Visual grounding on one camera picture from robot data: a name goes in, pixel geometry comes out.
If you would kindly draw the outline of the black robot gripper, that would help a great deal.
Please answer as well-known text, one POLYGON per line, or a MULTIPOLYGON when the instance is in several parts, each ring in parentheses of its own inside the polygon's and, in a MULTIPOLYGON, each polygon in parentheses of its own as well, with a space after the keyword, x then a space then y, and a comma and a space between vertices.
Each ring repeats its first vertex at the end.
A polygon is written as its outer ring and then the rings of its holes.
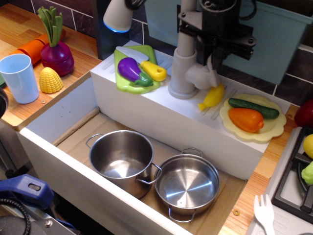
POLYGON ((197 62, 207 64, 212 56, 213 70, 218 70, 230 54, 249 60, 253 55, 256 39, 252 36, 253 27, 240 23, 252 19, 257 11, 256 1, 253 10, 240 17, 240 0, 200 0, 201 10, 179 13, 179 29, 196 39, 197 62))

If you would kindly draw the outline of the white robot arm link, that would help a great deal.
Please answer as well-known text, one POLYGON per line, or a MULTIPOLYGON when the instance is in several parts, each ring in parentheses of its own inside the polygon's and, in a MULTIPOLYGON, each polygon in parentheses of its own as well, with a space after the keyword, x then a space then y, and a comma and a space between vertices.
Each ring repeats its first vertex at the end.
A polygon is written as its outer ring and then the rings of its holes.
POLYGON ((130 10, 124 0, 111 0, 103 16, 104 25, 113 32, 126 33, 130 30, 133 10, 130 10))

